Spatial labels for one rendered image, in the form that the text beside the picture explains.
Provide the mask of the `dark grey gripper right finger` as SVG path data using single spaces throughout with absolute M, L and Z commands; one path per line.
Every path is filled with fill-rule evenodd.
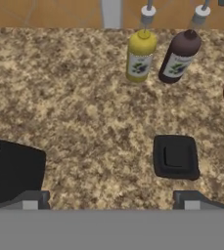
M 176 210 L 224 209 L 224 204 L 212 201 L 197 190 L 175 190 L 173 208 Z

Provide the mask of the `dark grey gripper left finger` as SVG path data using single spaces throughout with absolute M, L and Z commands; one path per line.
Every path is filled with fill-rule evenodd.
M 4 210 L 50 210 L 48 190 L 27 190 L 12 200 L 0 203 Z

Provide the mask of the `black square blender lid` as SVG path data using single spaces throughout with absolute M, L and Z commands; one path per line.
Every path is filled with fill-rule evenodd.
M 155 136 L 153 160 L 158 177 L 191 181 L 200 177 L 198 151 L 193 137 Z

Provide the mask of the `dark brown labelled bottle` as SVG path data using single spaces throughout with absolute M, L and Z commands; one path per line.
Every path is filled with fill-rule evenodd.
M 202 44 L 196 29 L 204 24 L 209 15 L 209 0 L 204 0 L 195 8 L 189 28 L 177 33 L 171 40 L 158 73 L 160 81 L 172 84 L 183 76 Z

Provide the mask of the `yellow labelled bottle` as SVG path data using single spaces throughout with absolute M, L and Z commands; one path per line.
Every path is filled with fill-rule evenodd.
M 140 29 L 128 40 L 126 78 L 131 82 L 144 82 L 151 68 L 157 37 L 149 30 L 157 13 L 153 0 L 148 0 L 141 9 Z

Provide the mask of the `grey metal post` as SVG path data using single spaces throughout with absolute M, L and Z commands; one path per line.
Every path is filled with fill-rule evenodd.
M 122 27 L 122 0 L 100 0 L 103 28 Z

